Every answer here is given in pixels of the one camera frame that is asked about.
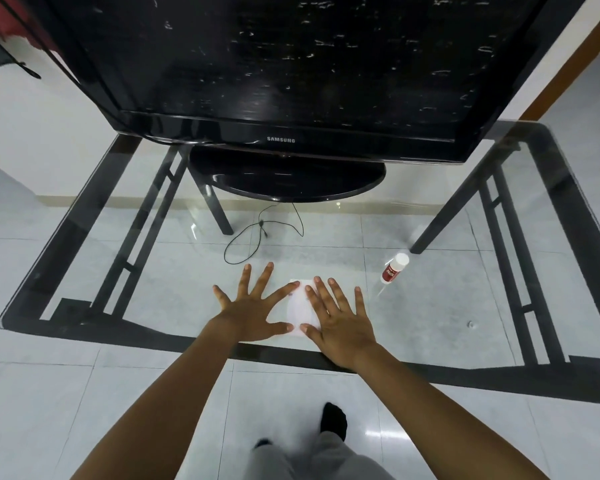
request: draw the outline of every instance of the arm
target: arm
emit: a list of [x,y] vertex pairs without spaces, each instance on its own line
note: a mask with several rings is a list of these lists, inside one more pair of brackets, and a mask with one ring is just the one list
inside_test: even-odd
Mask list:
[[288,323],[266,322],[273,306],[299,284],[289,283],[263,299],[272,271],[269,263],[248,293],[251,266],[246,265],[235,301],[214,286],[220,314],[104,435],[72,480],[175,478],[233,346],[293,329]]
[[540,469],[460,405],[414,374],[376,343],[362,293],[356,313],[333,279],[331,297],[316,277],[307,295],[321,331],[301,329],[341,367],[357,372],[391,411],[438,480],[546,480]]

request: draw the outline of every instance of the glass tabletop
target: glass tabletop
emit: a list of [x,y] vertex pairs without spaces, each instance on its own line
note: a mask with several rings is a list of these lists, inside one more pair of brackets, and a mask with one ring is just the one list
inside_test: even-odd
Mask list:
[[[352,302],[360,286],[378,342],[433,382],[600,402],[600,249],[590,249],[600,228],[582,217],[586,201],[544,127],[494,134],[444,205],[359,196],[295,208],[196,185],[185,147],[119,135],[2,325],[183,351],[220,310],[213,285],[233,297],[245,263],[253,284],[273,262],[266,292],[321,276]],[[565,226],[568,211],[582,228]],[[398,252],[410,263],[385,284]],[[269,320],[287,320],[287,300]],[[339,370],[302,336],[240,344],[233,357],[243,370]]]

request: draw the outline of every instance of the samsung logo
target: samsung logo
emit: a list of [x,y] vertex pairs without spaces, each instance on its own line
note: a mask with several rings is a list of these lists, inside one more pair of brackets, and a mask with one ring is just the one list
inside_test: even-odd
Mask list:
[[277,136],[267,136],[267,141],[280,141],[282,143],[295,143],[294,138],[278,138]]

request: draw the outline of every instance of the hand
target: hand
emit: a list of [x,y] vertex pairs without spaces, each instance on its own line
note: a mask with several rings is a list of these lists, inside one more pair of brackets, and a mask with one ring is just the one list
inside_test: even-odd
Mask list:
[[214,294],[220,302],[222,311],[209,322],[209,326],[217,326],[225,337],[235,343],[255,342],[292,331],[294,326],[291,323],[269,323],[267,316],[275,304],[298,288],[300,282],[289,283],[263,299],[262,293],[272,272],[273,263],[270,262],[249,293],[251,265],[245,265],[235,301],[231,301],[224,291],[214,285]]
[[356,362],[361,352],[376,344],[374,329],[365,311],[362,291],[356,286],[356,313],[353,313],[347,298],[338,286],[336,280],[329,278],[329,286],[336,300],[331,297],[320,276],[313,281],[318,294],[311,286],[305,288],[315,313],[320,320],[321,331],[303,323],[300,325],[307,337],[318,346],[334,363],[356,370]]

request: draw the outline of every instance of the person's left hand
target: person's left hand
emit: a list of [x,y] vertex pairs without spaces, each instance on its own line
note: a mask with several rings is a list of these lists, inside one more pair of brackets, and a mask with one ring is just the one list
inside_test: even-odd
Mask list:
[[273,263],[270,262],[264,268],[251,293],[249,293],[251,265],[245,265],[238,284],[238,296],[235,301],[231,301],[224,291],[214,285],[214,294],[220,302],[222,311],[209,322],[209,325],[218,326],[225,336],[236,343],[255,342],[292,331],[294,326],[291,323],[269,323],[267,322],[267,316],[275,304],[298,288],[300,282],[289,283],[268,297],[262,298],[262,293],[272,272]]

